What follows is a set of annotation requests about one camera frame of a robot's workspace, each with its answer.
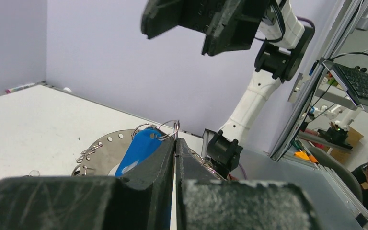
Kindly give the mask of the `round steel key organizer disc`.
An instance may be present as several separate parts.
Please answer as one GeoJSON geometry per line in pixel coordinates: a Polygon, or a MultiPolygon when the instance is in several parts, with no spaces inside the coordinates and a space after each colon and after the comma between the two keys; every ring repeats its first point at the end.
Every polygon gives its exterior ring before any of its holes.
{"type": "MultiPolygon", "coordinates": [[[[171,181],[174,175],[175,141],[178,137],[180,122],[172,120],[171,134],[161,131],[160,125],[144,123],[144,129],[154,127],[161,132],[162,142],[156,151],[121,177],[137,177],[144,181],[171,181]]],[[[112,176],[124,157],[134,136],[144,129],[139,125],[135,129],[119,130],[96,140],[90,147],[82,151],[76,159],[77,166],[72,176],[112,176]]]]}

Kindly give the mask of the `blue key tag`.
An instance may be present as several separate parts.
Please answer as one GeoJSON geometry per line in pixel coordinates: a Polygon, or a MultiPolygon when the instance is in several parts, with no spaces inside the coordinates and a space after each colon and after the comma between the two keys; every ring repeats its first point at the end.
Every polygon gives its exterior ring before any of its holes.
{"type": "Polygon", "coordinates": [[[154,127],[139,131],[133,138],[124,157],[118,165],[115,177],[121,177],[141,164],[161,145],[161,132],[154,127]]]}

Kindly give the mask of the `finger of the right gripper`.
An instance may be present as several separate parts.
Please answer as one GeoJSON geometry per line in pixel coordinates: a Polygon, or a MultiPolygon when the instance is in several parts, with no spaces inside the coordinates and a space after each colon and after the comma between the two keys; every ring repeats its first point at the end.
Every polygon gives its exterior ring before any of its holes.
{"type": "Polygon", "coordinates": [[[153,39],[179,24],[183,0],[149,0],[141,18],[141,32],[153,39]]]}
{"type": "Polygon", "coordinates": [[[179,25],[205,34],[201,54],[248,50],[268,0],[185,0],[179,25]]]}

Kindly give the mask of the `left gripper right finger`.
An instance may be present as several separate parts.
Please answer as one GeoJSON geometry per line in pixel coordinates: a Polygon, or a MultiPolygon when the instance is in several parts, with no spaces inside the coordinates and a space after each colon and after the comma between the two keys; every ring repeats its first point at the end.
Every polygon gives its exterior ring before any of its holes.
{"type": "Polygon", "coordinates": [[[176,224],[179,230],[318,230],[307,193],[281,181],[222,180],[176,142],[176,224]]]}

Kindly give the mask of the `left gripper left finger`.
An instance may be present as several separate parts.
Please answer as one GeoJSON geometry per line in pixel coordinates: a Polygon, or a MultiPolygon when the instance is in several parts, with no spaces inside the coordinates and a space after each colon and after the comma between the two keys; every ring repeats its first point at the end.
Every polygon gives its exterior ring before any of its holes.
{"type": "Polygon", "coordinates": [[[167,230],[175,141],[122,177],[0,180],[0,230],[167,230]]]}

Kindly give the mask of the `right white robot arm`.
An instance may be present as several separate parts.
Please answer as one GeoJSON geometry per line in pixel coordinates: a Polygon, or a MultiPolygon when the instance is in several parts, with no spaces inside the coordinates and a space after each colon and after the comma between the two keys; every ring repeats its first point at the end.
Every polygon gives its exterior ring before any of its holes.
{"type": "Polygon", "coordinates": [[[296,74],[315,33],[288,0],[149,0],[141,32],[152,39],[177,26],[205,34],[202,54],[248,50],[264,37],[251,81],[232,115],[208,142],[212,170],[227,178],[238,167],[250,128],[272,93],[296,74]]]}

